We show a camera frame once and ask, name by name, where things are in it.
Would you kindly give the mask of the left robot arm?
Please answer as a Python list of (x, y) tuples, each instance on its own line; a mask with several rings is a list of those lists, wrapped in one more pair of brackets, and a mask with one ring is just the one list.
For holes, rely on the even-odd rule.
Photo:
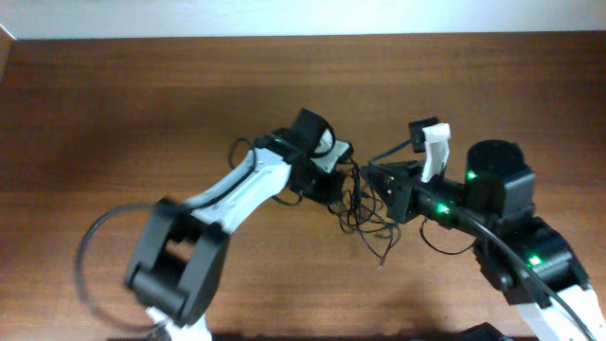
[(204, 192), (151, 206), (124, 284), (152, 319), (149, 340), (209, 340), (205, 313), (218, 292), (230, 238), (264, 202), (289, 189), (329, 205), (353, 146), (303, 109), (288, 128), (257, 137), (244, 159)]

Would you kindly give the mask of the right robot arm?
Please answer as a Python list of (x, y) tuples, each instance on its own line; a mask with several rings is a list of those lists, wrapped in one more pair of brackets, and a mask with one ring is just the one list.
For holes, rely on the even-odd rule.
[(372, 157), (363, 178), (398, 224), (423, 217), (473, 236), (483, 277), (540, 340), (602, 340), (605, 318), (589, 276), (565, 237), (535, 213), (536, 176), (520, 147), (483, 140), (467, 153), (464, 179), (445, 176), (447, 142), (414, 143), (422, 161)]

